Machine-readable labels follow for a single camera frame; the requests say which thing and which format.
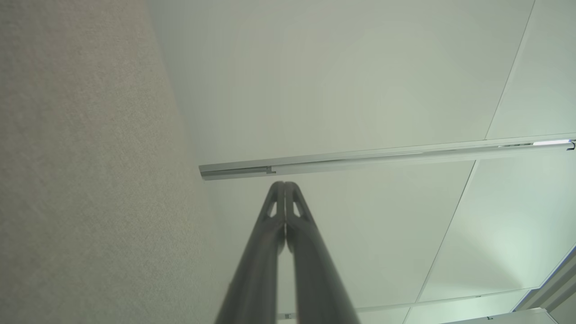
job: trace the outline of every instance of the textured beige wall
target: textured beige wall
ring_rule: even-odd
[[[0,2],[0,323],[210,323],[217,224],[128,1]]]

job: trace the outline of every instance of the ceiling tile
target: ceiling tile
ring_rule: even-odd
[[[472,162],[206,182],[229,239],[230,277],[269,186],[296,182],[355,307],[413,303],[436,255]],[[295,311],[293,260],[279,260],[279,312]]]
[[[477,161],[420,302],[537,287],[576,243],[576,154]]]
[[[511,312],[526,291],[413,307],[406,324],[440,324]]]
[[[488,138],[576,131],[576,2],[536,1]]]
[[[483,140],[532,0],[151,2],[198,164]]]
[[[384,311],[359,312],[360,324],[402,324],[409,308],[394,308]]]

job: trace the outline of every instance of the ceiling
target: ceiling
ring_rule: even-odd
[[[576,133],[570,0],[149,7],[199,164]],[[433,324],[509,312],[547,279],[576,243],[574,165],[560,152],[204,186],[230,277],[270,184],[294,181],[362,323]],[[292,267],[284,251],[281,313]]]

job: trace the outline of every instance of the white ceiling panel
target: white ceiling panel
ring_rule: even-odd
[[[230,277],[269,186],[296,182],[356,307],[413,303],[424,283],[472,162],[375,167],[215,180],[207,191],[229,246]],[[294,270],[279,260],[279,312],[294,312]]]
[[[576,1],[537,0],[488,138],[576,131]]]
[[[384,311],[359,312],[360,324],[402,324],[409,308],[394,308]]]
[[[198,164],[483,140],[532,0],[150,1]]]
[[[526,291],[413,307],[406,324],[440,324],[511,312]]]
[[[420,302],[539,286],[576,243],[576,153],[477,161]]]

